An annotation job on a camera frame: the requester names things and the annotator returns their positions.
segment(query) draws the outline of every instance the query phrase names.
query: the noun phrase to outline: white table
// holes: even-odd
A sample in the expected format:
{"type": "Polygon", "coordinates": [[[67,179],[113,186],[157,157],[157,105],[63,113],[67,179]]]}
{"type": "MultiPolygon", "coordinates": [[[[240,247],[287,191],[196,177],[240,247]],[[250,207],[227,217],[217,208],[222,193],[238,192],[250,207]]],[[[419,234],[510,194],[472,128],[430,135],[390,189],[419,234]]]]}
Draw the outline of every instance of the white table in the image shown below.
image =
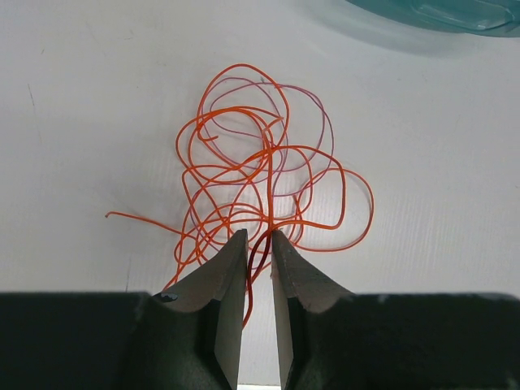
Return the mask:
{"type": "MultiPolygon", "coordinates": [[[[171,142],[210,78],[248,62],[322,98],[336,156],[375,191],[361,245],[304,256],[358,293],[520,295],[519,40],[341,0],[37,3],[0,5],[2,290],[157,292],[177,237],[103,215],[178,223],[171,142]]],[[[240,382],[277,384],[268,275],[255,292],[240,382]]]]}

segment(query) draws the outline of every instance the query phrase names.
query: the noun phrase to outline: orange wire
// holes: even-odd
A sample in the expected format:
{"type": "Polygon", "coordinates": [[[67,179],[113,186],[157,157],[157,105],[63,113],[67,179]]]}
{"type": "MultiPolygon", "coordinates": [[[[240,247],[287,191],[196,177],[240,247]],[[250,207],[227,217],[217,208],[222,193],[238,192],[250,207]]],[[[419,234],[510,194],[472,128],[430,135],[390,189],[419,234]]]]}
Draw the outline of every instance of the orange wire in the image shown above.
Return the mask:
{"type": "Polygon", "coordinates": [[[312,93],[305,91],[299,87],[282,85],[274,81],[270,76],[260,69],[249,64],[238,63],[227,67],[211,80],[202,95],[201,101],[197,108],[195,118],[189,120],[179,131],[175,140],[175,151],[181,163],[184,166],[184,172],[181,176],[184,193],[188,199],[189,208],[184,216],[180,229],[174,229],[164,223],[154,221],[138,215],[111,211],[106,217],[118,215],[125,218],[137,219],[142,222],[152,223],[160,228],[166,229],[179,235],[179,241],[175,245],[173,258],[177,264],[175,275],[166,283],[165,289],[179,280],[180,275],[185,267],[189,264],[197,262],[202,265],[210,258],[209,251],[218,250],[222,247],[226,240],[231,238],[237,226],[244,226],[245,223],[256,223],[253,234],[249,234],[249,244],[251,245],[248,266],[247,266],[247,295],[248,308],[244,317],[243,325],[248,322],[253,310],[253,283],[258,276],[270,266],[267,262],[267,256],[271,252],[271,233],[275,229],[284,226],[290,227],[288,239],[298,249],[311,252],[337,252],[350,249],[361,242],[370,231],[372,220],[374,218],[374,194],[368,182],[358,173],[344,168],[341,163],[333,157],[331,152],[325,152],[320,149],[321,140],[323,139],[326,120],[330,126],[330,134],[332,145],[334,142],[332,126],[327,113],[323,109],[323,105],[319,99],[312,93]],[[231,77],[227,74],[231,71],[242,70],[256,73],[260,76],[261,81],[255,82],[250,79],[241,77],[231,77]],[[239,105],[227,106],[224,108],[213,109],[205,112],[208,106],[210,95],[220,85],[230,80],[243,80],[245,84],[240,87],[228,90],[213,100],[213,104],[236,91],[246,89],[248,87],[256,87],[267,96],[274,110],[268,110],[261,107],[239,105]],[[282,107],[275,104],[274,98],[271,97],[265,88],[274,88],[276,96],[281,100],[282,107]],[[323,129],[318,146],[312,147],[307,145],[291,145],[288,139],[290,107],[285,89],[293,89],[305,94],[312,102],[322,111],[323,129]],[[249,119],[258,132],[254,135],[251,132],[239,132],[223,127],[216,119],[225,117],[229,114],[243,115],[249,119]],[[261,142],[259,151],[251,154],[242,161],[235,162],[232,156],[226,155],[218,147],[219,135],[213,135],[209,129],[209,125],[216,125],[219,128],[219,134],[225,132],[239,134],[247,137],[254,137],[261,142]],[[276,136],[275,128],[281,127],[281,132],[276,136]],[[184,139],[186,132],[190,132],[188,137],[188,146],[182,147],[181,140],[184,139]],[[218,163],[199,163],[197,158],[200,154],[193,152],[196,144],[202,144],[206,147],[213,158],[217,158],[218,163]],[[286,163],[290,152],[297,153],[303,163],[298,168],[288,169],[286,163]],[[274,157],[279,155],[280,163],[275,167],[274,157]],[[329,163],[325,169],[314,172],[312,167],[312,159],[315,156],[325,158],[329,163]],[[275,193],[275,187],[282,175],[291,174],[293,171],[304,169],[308,175],[307,181],[294,193],[278,194],[275,193]],[[324,224],[310,221],[305,218],[304,214],[310,209],[314,196],[314,186],[329,172],[339,172],[341,177],[341,203],[339,205],[339,217],[334,224],[324,224]],[[347,176],[353,176],[360,180],[367,188],[369,195],[369,215],[365,229],[352,242],[342,245],[339,248],[317,249],[301,244],[304,237],[305,227],[321,228],[327,230],[335,230],[339,228],[345,220],[347,208],[347,176]],[[193,192],[190,187],[190,180],[197,186],[197,190],[193,192]],[[232,201],[220,203],[212,193],[214,189],[221,189],[223,186],[236,188],[236,194],[232,201]],[[246,189],[252,190],[252,200],[242,201],[241,197],[246,194],[246,189]],[[264,208],[262,194],[266,196],[266,207],[264,208]],[[277,215],[275,213],[275,199],[277,197],[286,197],[293,202],[293,211],[286,215],[277,215]],[[204,210],[207,210],[208,203],[212,210],[201,214],[197,208],[203,202],[204,210]],[[225,232],[227,239],[218,238],[219,233],[225,232]],[[193,249],[186,255],[183,248],[187,240],[193,242],[193,249]],[[255,266],[255,259],[259,256],[260,260],[255,266]]]}

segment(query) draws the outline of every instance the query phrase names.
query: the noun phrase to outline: black plastic part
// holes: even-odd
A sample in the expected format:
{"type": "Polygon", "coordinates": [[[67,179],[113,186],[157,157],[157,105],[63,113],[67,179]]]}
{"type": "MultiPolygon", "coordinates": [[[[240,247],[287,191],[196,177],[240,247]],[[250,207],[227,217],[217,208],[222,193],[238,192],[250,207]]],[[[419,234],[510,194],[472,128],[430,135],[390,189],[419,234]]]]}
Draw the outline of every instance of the black plastic part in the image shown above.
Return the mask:
{"type": "Polygon", "coordinates": [[[163,294],[0,294],[0,389],[234,389],[247,232],[163,294]]]}
{"type": "Polygon", "coordinates": [[[356,296],[273,233],[282,389],[520,388],[520,301],[356,296]]]}

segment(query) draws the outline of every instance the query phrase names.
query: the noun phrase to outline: teal plastic container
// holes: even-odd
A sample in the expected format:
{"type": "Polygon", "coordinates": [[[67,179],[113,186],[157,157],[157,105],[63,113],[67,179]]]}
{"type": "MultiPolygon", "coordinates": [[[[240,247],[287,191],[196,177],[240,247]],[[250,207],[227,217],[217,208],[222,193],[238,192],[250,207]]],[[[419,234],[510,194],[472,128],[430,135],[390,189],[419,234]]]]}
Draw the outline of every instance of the teal plastic container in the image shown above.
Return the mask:
{"type": "Polygon", "coordinates": [[[493,37],[520,37],[520,0],[349,0],[403,23],[493,37]]]}

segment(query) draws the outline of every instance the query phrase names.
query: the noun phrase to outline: white surface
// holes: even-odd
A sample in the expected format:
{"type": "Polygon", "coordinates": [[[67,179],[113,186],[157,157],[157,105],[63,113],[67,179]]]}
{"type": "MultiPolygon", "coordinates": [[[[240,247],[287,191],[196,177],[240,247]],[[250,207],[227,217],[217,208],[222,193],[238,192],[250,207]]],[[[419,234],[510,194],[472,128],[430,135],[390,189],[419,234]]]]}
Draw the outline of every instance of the white surface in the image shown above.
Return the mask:
{"type": "MultiPolygon", "coordinates": [[[[171,142],[209,79],[249,62],[322,98],[375,191],[366,241],[309,260],[359,293],[520,294],[520,41],[340,0],[37,4],[0,5],[2,290],[161,288],[177,237],[103,215],[180,221],[171,142]]],[[[277,384],[268,275],[256,293],[240,381],[277,384]]]]}
{"type": "Polygon", "coordinates": [[[258,386],[254,384],[239,384],[238,390],[280,390],[280,386],[258,386]]]}

